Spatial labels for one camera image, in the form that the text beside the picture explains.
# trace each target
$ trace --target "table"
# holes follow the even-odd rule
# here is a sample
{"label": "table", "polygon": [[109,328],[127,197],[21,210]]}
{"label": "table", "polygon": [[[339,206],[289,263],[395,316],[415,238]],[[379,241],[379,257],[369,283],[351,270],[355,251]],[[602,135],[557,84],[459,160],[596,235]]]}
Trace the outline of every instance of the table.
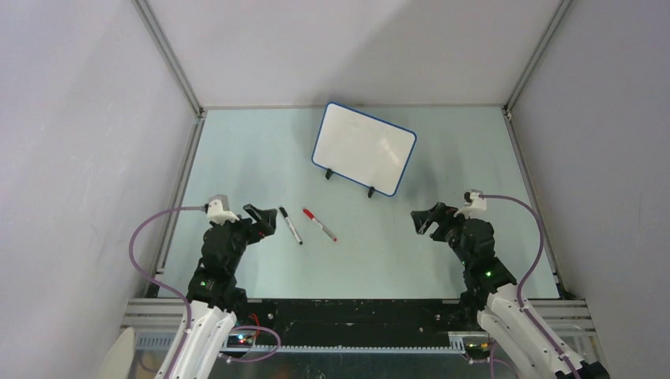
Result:
{"label": "table", "polygon": [[[284,206],[304,245],[279,217],[277,232],[248,246],[238,287],[250,298],[457,298],[462,266],[447,244],[415,234],[409,213],[437,201],[460,206],[463,192],[483,190],[528,201],[502,112],[497,107],[361,107],[416,133],[416,146],[394,197],[367,198],[344,178],[326,180],[311,162],[323,108],[208,111],[184,205],[227,194],[243,213]],[[333,242],[302,212],[309,208],[338,237]],[[522,207],[490,200],[484,218],[495,229],[496,252],[521,278],[539,243]],[[179,216],[163,281],[186,291],[200,257],[207,219]],[[557,298],[543,257],[525,286],[531,298]],[[161,289],[159,296],[170,297]]]}

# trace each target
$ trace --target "small whiteboard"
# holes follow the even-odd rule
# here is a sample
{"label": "small whiteboard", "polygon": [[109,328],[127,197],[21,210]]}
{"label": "small whiteboard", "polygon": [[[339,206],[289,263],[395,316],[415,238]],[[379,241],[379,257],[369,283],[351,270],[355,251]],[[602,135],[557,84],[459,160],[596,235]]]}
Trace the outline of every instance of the small whiteboard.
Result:
{"label": "small whiteboard", "polygon": [[326,105],[312,162],[386,196],[397,192],[416,134],[337,103]]}

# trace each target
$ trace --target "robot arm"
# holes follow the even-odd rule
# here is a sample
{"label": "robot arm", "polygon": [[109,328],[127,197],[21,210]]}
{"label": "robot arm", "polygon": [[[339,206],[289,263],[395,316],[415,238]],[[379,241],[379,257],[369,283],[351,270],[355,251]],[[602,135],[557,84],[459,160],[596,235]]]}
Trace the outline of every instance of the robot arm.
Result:
{"label": "robot arm", "polygon": [[235,270],[248,245],[274,234],[277,210],[253,205],[243,209],[251,219],[231,212],[224,195],[210,198],[205,206],[212,227],[203,236],[202,257],[186,295],[191,320],[189,323],[185,313],[156,379],[207,378],[237,316],[247,318],[247,293],[236,287]]}
{"label": "robot arm", "polygon": [[411,213],[419,235],[437,223],[430,237],[447,242],[464,266],[466,291],[460,299],[463,318],[476,321],[489,332],[524,378],[576,378],[568,362],[581,363],[578,368],[581,379],[609,378],[599,362],[587,364],[569,348],[527,298],[519,304],[517,280],[495,256],[493,226],[469,218],[486,210],[486,199],[472,191],[465,194],[465,201],[466,206],[461,209],[438,203],[427,211]]}

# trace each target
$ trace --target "wire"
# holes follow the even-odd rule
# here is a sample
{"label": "wire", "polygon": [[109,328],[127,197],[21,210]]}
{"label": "wire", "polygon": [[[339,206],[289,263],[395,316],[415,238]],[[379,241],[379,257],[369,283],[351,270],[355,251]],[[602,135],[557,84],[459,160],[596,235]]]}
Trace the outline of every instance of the wire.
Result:
{"label": "wire", "polygon": [[[256,313],[250,314],[249,318],[256,321],[256,326],[261,326],[261,322],[258,320],[258,316],[256,316]],[[261,334],[261,331],[257,330],[256,334],[254,334],[254,341],[256,340],[256,337],[258,337],[259,334]]]}
{"label": "wire", "polygon": [[177,295],[178,298],[182,299],[182,302],[184,302],[184,305],[186,306],[186,327],[184,328],[184,334],[182,336],[182,339],[179,341],[179,345],[177,346],[177,350],[175,351],[175,355],[172,356],[172,361],[170,362],[170,366],[167,367],[167,371],[165,373],[165,377],[170,377],[170,373],[172,372],[172,369],[175,367],[175,363],[177,363],[177,358],[179,357],[179,354],[182,352],[182,348],[184,347],[184,342],[186,342],[186,336],[190,330],[190,318],[191,318],[191,309],[190,309],[190,304],[188,300],[186,299],[186,296],[182,295],[181,292],[178,290],[174,289],[173,287],[168,286],[165,283],[161,283],[158,280],[155,280],[154,278],[151,277],[151,275],[146,272],[140,265],[137,264],[137,261],[135,261],[135,254],[133,252],[133,246],[135,245],[135,239],[137,238],[137,235],[140,234],[140,231],[147,226],[147,224],[151,223],[153,220],[163,216],[167,215],[168,213],[173,213],[173,212],[180,212],[180,211],[203,211],[205,210],[204,207],[175,207],[175,208],[169,208],[165,209],[164,211],[160,211],[157,214],[149,217],[147,220],[145,220],[144,223],[141,223],[137,229],[135,229],[135,232],[133,233],[133,237],[130,238],[130,244],[128,246],[128,255],[130,257],[130,263],[133,264],[133,267],[137,270],[137,272],[140,273],[145,279],[147,279],[149,282],[154,283],[158,287],[165,288],[166,290],[172,292],[173,294]]}
{"label": "wire", "polygon": [[540,248],[537,250],[537,255],[535,256],[535,261],[533,261],[533,264],[530,266],[528,269],[527,273],[523,275],[523,278],[521,278],[521,281],[519,282],[519,285],[517,287],[517,301],[519,303],[519,306],[523,310],[523,313],[530,319],[530,322],[532,322],[537,330],[542,333],[544,338],[551,344],[552,347],[554,347],[554,350],[559,354],[559,356],[562,356],[562,360],[566,363],[570,371],[572,371],[572,374],[574,375],[575,379],[582,379],[582,377],[579,375],[579,372],[577,369],[574,367],[574,364],[570,360],[570,358],[565,355],[565,351],[560,347],[560,345],[554,341],[554,339],[551,337],[549,332],[542,327],[540,322],[533,316],[532,313],[523,306],[523,294],[521,291],[523,290],[523,287],[530,277],[531,274],[533,274],[533,271],[535,271],[535,268],[537,268],[537,265],[540,263],[540,259],[542,258],[542,250],[544,250],[544,225],[542,224],[542,220],[540,219],[540,216],[530,207],[530,205],[527,205],[525,202],[517,199],[516,197],[512,196],[505,196],[505,195],[482,195],[484,199],[501,199],[501,200],[508,200],[508,201],[513,201],[514,203],[519,204],[520,206],[524,207],[528,212],[530,212],[531,215],[533,215],[533,218],[535,219],[535,223],[537,224],[537,229],[540,232]]}
{"label": "wire", "polygon": [[145,363],[144,363],[144,357],[145,357],[145,355],[142,354],[142,355],[140,355],[140,358],[137,360],[137,361],[139,362],[139,364],[140,364],[140,368],[143,369],[144,371],[148,372],[148,373],[157,373],[158,370],[156,370],[156,369],[150,369],[150,368],[148,368],[148,367],[145,365]]}
{"label": "wire", "polygon": [[270,358],[271,356],[275,355],[278,351],[279,348],[281,347],[281,338],[277,334],[277,332],[273,331],[270,328],[266,328],[264,326],[254,326],[254,325],[244,325],[244,326],[236,326],[233,329],[231,329],[231,332],[238,332],[240,330],[258,330],[262,332],[267,332],[273,335],[275,340],[277,340],[277,345],[272,349],[268,354],[263,355],[258,358],[252,358],[252,359],[241,359],[241,358],[233,358],[228,355],[225,355],[223,353],[219,353],[220,358],[226,358],[228,361],[233,361],[233,362],[242,362],[242,363],[252,363],[252,362],[260,362],[264,359]]}
{"label": "wire", "polygon": [[481,364],[481,363],[490,363],[491,364],[491,379],[495,379],[495,373],[493,371],[493,363],[500,363],[500,364],[506,366],[508,369],[510,369],[510,371],[512,371],[512,374],[514,375],[514,377],[516,377],[517,379],[520,379],[519,373],[517,372],[517,370],[511,364],[503,361],[502,359],[493,358],[493,354],[495,352],[495,347],[497,346],[497,344],[495,342],[490,343],[490,346],[491,346],[491,350],[489,352],[489,356],[488,356],[487,359],[472,359],[468,355],[468,353],[465,353],[465,354],[461,355],[461,358],[468,361],[470,365]]}
{"label": "wire", "polygon": [[[135,229],[135,232],[133,233],[133,236],[130,238],[130,244],[128,245],[128,256],[130,257],[130,263],[133,264],[133,267],[135,267],[135,270],[140,273],[145,279],[147,279],[149,282],[154,283],[158,287],[165,288],[166,290],[172,292],[173,294],[177,295],[178,298],[182,300],[184,303],[184,306],[186,307],[186,327],[184,328],[183,336],[182,339],[179,341],[179,345],[177,345],[177,349],[175,350],[175,355],[172,356],[172,360],[170,361],[170,365],[167,367],[167,371],[165,372],[166,378],[170,377],[170,373],[172,372],[172,369],[175,367],[175,364],[177,363],[177,359],[179,358],[179,354],[181,354],[182,349],[184,347],[184,343],[186,342],[186,337],[188,333],[190,332],[190,323],[191,323],[191,316],[192,316],[192,310],[190,308],[190,303],[188,302],[188,299],[186,299],[186,296],[184,296],[179,290],[174,289],[173,287],[168,286],[165,283],[160,282],[159,280],[154,279],[148,272],[146,272],[140,265],[135,261],[135,254],[133,252],[133,247],[135,245],[135,239],[137,236],[140,234],[140,231],[146,227],[149,223],[151,223],[153,220],[163,216],[167,215],[168,213],[173,213],[173,212],[181,212],[181,211],[204,211],[205,207],[175,207],[175,208],[169,208],[165,209],[164,211],[160,211],[157,214],[149,217],[148,219],[145,220],[145,222],[141,223],[137,229]],[[228,357],[229,360],[234,361],[234,362],[258,362],[262,361],[263,359],[267,359],[277,353],[279,351],[279,348],[281,347],[281,338],[279,335],[273,331],[270,328],[265,328],[259,325],[253,326],[253,325],[245,325],[245,326],[239,326],[236,328],[233,328],[232,331],[238,331],[238,330],[257,330],[257,331],[263,331],[263,332],[268,332],[272,334],[275,339],[277,339],[277,345],[275,346],[274,349],[272,349],[268,354],[263,355],[262,357],[259,358],[253,358],[253,359],[238,359],[238,358],[233,358],[233,357]]]}
{"label": "wire", "polygon": [[[517,379],[520,379],[519,374],[518,374],[517,371],[512,367],[511,364],[509,364],[509,363],[503,361],[502,359],[497,359],[497,358],[493,358],[493,359],[491,360],[491,363],[493,363],[493,362],[495,362],[495,363],[500,363],[501,365],[506,366],[508,369],[510,369],[510,371],[512,372],[512,374],[514,375],[514,377],[516,377]],[[493,372],[491,372],[491,378],[495,379],[495,376],[494,376]]]}

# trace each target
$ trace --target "white wall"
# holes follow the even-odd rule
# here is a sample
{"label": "white wall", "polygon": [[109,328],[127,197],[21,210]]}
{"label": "white wall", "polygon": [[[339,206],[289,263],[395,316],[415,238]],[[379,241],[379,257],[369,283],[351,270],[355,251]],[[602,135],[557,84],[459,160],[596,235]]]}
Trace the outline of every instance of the white wall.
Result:
{"label": "white wall", "polygon": [[205,106],[502,104],[559,0],[151,1]]}
{"label": "white wall", "polygon": [[138,285],[130,235],[168,205],[194,116],[131,2],[1,17],[0,377],[92,377]]}
{"label": "white wall", "polygon": [[670,2],[577,2],[513,117],[612,377],[667,377]]}

